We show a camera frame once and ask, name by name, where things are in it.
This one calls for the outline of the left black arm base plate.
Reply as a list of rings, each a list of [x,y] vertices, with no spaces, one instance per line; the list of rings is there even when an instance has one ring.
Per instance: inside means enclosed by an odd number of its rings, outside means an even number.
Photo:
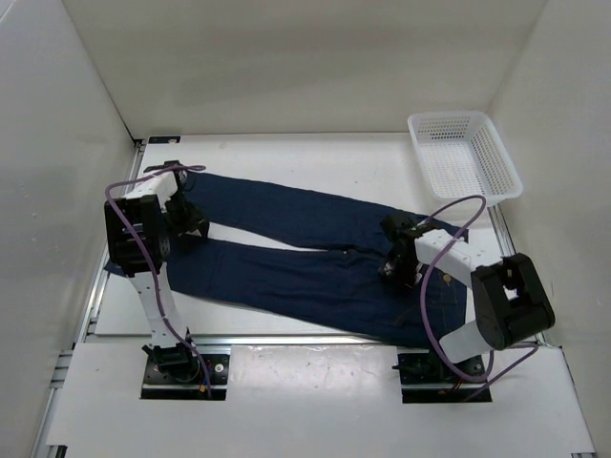
[[[142,376],[142,400],[224,401],[230,354],[188,353],[182,344],[172,348],[144,345],[147,355]]]

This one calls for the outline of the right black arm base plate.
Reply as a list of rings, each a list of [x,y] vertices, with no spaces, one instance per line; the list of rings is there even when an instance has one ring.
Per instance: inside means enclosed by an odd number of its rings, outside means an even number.
[[[399,373],[404,405],[490,403],[484,383],[472,384],[451,372],[432,351],[400,351],[392,367]]]

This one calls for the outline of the dark blue denim trousers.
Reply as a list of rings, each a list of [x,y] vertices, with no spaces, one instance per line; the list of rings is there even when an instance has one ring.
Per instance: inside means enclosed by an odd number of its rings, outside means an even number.
[[[394,214],[391,207],[208,174],[198,177],[189,200],[215,223],[280,247],[211,239],[180,251],[173,243],[167,271],[174,292],[416,348],[465,322],[467,289],[440,271],[425,295],[381,280],[391,249],[381,222]]]

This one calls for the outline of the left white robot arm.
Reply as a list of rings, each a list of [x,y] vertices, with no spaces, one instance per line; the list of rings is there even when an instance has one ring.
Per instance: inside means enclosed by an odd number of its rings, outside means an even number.
[[[176,308],[167,273],[172,238],[207,236],[208,219],[185,197],[189,176],[205,170],[172,160],[147,168],[142,177],[109,184],[104,218],[110,261],[137,291],[150,328],[152,341],[143,350],[162,374],[197,382],[210,393],[208,365]]]

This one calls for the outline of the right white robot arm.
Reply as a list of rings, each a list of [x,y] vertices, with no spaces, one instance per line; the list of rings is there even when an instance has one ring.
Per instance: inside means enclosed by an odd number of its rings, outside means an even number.
[[[472,357],[504,350],[555,325],[552,304],[528,256],[487,253],[433,221],[417,222],[405,213],[385,217],[381,228],[391,243],[379,269],[382,279],[425,295],[424,279],[438,269],[472,291],[474,319],[433,345],[429,370],[437,380],[448,382]]]

